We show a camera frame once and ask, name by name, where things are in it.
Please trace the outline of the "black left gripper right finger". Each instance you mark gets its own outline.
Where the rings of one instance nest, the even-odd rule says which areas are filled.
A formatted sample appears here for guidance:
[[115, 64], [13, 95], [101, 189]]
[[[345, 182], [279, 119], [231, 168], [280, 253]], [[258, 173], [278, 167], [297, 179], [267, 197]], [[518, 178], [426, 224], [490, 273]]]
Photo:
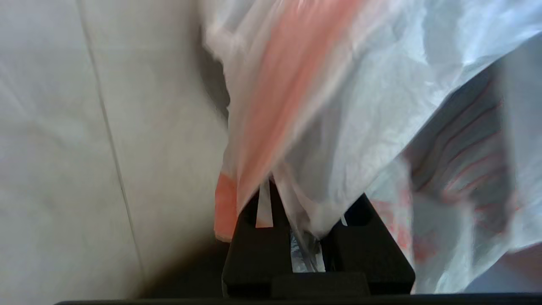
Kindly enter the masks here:
[[321, 240], [327, 272], [364, 277], [371, 295], [408, 295], [415, 272], [372, 203], [362, 194]]

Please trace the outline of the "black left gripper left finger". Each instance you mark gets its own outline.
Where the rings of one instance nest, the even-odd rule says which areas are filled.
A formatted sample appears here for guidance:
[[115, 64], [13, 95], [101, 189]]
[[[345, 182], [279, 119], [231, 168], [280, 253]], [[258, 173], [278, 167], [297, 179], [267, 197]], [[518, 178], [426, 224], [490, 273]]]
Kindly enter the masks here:
[[292, 274], [290, 224], [275, 183], [270, 182], [272, 227], [257, 228], [260, 189], [238, 217], [222, 272], [226, 298], [270, 298], [273, 280]]

